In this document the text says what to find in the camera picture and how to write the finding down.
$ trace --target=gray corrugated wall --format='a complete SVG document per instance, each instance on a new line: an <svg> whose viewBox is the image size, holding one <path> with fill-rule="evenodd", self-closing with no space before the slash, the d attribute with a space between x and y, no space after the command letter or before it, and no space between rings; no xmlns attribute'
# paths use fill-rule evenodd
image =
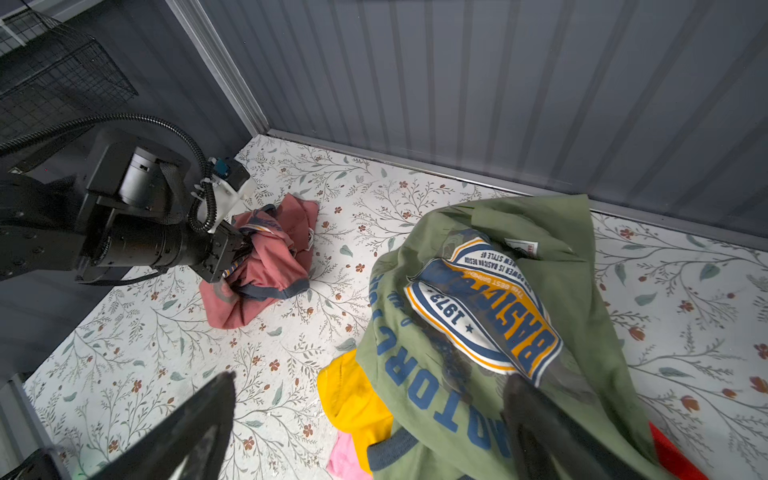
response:
<svg viewBox="0 0 768 480"><path fill-rule="evenodd" d="M165 2L104 0L68 22L96 37L139 96L124 111L157 115L181 126L209 156L231 156L250 139ZM184 143L157 127L116 124L191 157ZM49 181L84 173L95 129L38 168ZM72 272L38 271L0 283L0 381L34 371L109 292L82 286Z"/></svg>
<svg viewBox="0 0 768 480"><path fill-rule="evenodd" d="M764 0L204 0L274 128L768 236Z"/></svg>

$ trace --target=red object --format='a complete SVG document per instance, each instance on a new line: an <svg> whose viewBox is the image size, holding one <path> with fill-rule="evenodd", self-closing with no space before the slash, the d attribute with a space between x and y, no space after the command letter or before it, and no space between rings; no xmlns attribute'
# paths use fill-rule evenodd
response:
<svg viewBox="0 0 768 480"><path fill-rule="evenodd" d="M288 194L274 216L264 209L235 216L235 228L253 231L253 251L226 279L200 284L212 327L245 326L269 305L306 291L318 210Z"/></svg>
<svg viewBox="0 0 768 480"><path fill-rule="evenodd" d="M674 446L674 443L670 442L664 433L661 433L661 430L656 428L656 425L648 423L650 424L650 433L654 437L656 455L659 457L661 466L680 480L709 480L690 460L685 458L680 450Z"/></svg>

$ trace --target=floral pattern floor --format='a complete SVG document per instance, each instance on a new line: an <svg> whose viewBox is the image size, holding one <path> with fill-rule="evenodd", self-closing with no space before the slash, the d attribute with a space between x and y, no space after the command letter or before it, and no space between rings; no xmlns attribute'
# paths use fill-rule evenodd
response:
<svg viewBox="0 0 768 480"><path fill-rule="evenodd" d="M316 376L365 331L376 257L429 210L506 195L270 137L238 158L259 184L249 207L286 193L319 202L310 291L222 331L208 326L188 268L114 288L25 384L73 478L117 458L222 370L237 372L237 407L221 478L328 478L336 433ZM764 478L768 254L593 220L596 281L649 418L710 478Z"/></svg>

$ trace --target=pile of clothes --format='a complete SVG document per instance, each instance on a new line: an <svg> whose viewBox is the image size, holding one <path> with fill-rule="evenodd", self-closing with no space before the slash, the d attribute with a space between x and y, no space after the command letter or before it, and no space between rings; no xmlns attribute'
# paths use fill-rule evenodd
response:
<svg viewBox="0 0 768 480"><path fill-rule="evenodd" d="M520 375L635 478L705 478L648 422L593 274L586 196L425 215L373 267L358 349L319 374L340 432L328 471L517 478L501 412L509 376Z"/></svg>
<svg viewBox="0 0 768 480"><path fill-rule="evenodd" d="M234 227L250 238L253 250L220 282L200 283L212 327L240 328L269 305L310 288L318 209L317 203L288 194L277 208L270 204L235 216Z"/></svg>

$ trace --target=green sweatshirt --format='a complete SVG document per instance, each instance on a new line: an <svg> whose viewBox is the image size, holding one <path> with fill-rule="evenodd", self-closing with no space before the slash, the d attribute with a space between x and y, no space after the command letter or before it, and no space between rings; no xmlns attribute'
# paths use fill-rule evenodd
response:
<svg viewBox="0 0 768 480"><path fill-rule="evenodd" d="M357 361L406 430L369 449L374 476L516 478L501 393L507 375L522 374L643 476L670 478L593 272L585 195L479 200L425 215L371 273L372 320ZM515 362L479 316L508 329Z"/></svg>

